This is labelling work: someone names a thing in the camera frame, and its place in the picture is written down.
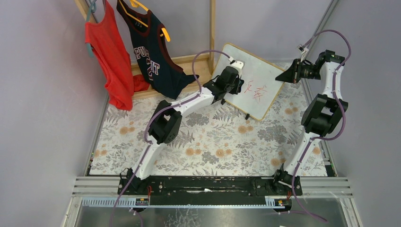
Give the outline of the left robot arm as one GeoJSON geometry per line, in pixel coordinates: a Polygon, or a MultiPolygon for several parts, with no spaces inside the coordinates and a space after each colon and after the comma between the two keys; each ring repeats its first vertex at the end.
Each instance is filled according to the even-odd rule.
{"type": "Polygon", "coordinates": [[[150,176],[151,165],[160,151],[178,135],[182,119],[193,112],[218,101],[225,103],[225,96],[237,95],[244,81],[241,78],[244,63],[234,61],[226,66],[220,75],[205,83],[200,91],[181,100],[161,101],[153,113],[145,130],[146,146],[136,167],[127,172],[125,186],[131,191],[138,191],[150,176]]]}

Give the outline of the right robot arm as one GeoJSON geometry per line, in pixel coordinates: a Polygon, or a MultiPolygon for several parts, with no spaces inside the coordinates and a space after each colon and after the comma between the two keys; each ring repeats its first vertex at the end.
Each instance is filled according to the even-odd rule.
{"type": "Polygon", "coordinates": [[[273,176],[271,186],[276,195],[289,196],[300,189],[305,162],[318,143],[334,131],[347,110],[349,104],[342,100],[339,89],[344,61],[345,57],[325,50],[315,63],[303,58],[293,60],[291,66],[275,78],[287,83],[298,83],[300,79],[324,82],[323,92],[315,96],[302,116],[302,135],[294,151],[273,176]]]}

